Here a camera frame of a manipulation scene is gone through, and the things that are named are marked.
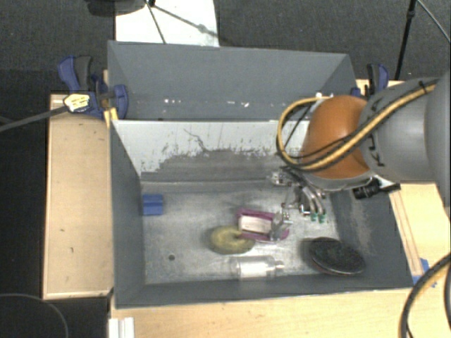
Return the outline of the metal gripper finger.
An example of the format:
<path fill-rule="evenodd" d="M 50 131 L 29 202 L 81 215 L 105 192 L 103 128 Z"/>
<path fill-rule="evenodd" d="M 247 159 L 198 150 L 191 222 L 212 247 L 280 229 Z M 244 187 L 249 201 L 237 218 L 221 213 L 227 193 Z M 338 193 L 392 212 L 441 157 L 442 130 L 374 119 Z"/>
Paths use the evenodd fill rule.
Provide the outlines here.
<path fill-rule="evenodd" d="M 291 220 L 290 216 L 287 214 L 282 214 L 282 216 L 280 218 L 280 224 L 279 224 L 278 230 L 277 230 L 277 239 L 278 240 L 284 240 L 288 237 L 292 224 L 293 224 L 293 221 Z"/>
<path fill-rule="evenodd" d="M 282 214 L 283 214 L 283 212 L 279 211 L 272 217 L 271 230 L 269 232 L 269 238 L 271 241 L 278 241 L 277 230 L 278 230 L 278 226 L 280 224 L 280 218 L 281 218 Z"/>

